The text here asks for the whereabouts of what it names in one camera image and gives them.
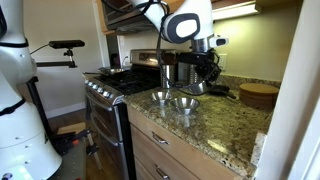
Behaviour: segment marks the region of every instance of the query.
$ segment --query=wooden cutting board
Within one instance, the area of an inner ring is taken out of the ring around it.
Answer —
[[[259,83],[245,83],[239,87],[239,99],[246,105],[272,109],[274,108],[279,88]]]

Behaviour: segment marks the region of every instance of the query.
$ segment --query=cabinet handle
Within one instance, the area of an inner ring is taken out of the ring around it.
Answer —
[[[159,137],[156,133],[154,133],[153,131],[152,131],[152,137],[153,137],[153,139],[155,139],[156,141],[158,141],[158,143],[160,143],[160,144],[170,144],[168,141],[166,141],[166,140],[164,140],[164,139],[162,139],[161,137]]]
[[[165,172],[163,172],[159,166],[157,166],[156,171],[162,177],[162,179],[170,179],[170,177]]]

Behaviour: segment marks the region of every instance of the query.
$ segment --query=oven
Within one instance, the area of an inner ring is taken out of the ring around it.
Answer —
[[[130,70],[93,77],[84,74],[87,113],[107,156],[123,180],[134,180],[136,175],[127,106],[122,99],[126,95],[160,87],[160,69],[155,64],[155,54],[155,50],[132,50]]]

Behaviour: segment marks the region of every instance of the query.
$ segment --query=granite countertop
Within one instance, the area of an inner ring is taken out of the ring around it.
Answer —
[[[170,104],[153,104],[151,94],[157,91],[165,90],[155,88],[125,96],[123,102],[244,178],[253,177],[256,167],[250,159],[255,138],[258,131],[268,131],[270,110],[244,105],[238,97],[208,94],[192,97],[200,102],[194,114],[180,115]],[[190,97],[170,91],[174,98]]]

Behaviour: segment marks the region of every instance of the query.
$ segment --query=oven handle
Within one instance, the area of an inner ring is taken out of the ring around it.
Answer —
[[[114,147],[119,146],[119,143],[118,143],[116,140],[114,140],[114,138],[107,136],[105,133],[103,133],[103,132],[99,129],[99,127],[97,126],[97,124],[94,122],[94,119],[95,119],[95,118],[99,119],[99,118],[96,117],[95,115],[91,114],[92,123],[93,123],[93,125],[96,127],[98,133],[103,137],[103,139],[106,139],[106,140],[107,140],[109,143],[111,143]]]
[[[93,101],[95,104],[97,104],[98,106],[108,110],[108,111],[112,111],[112,105],[111,106],[106,106],[100,102],[98,102],[92,95],[90,95],[87,91],[85,92],[86,96],[91,100]]]

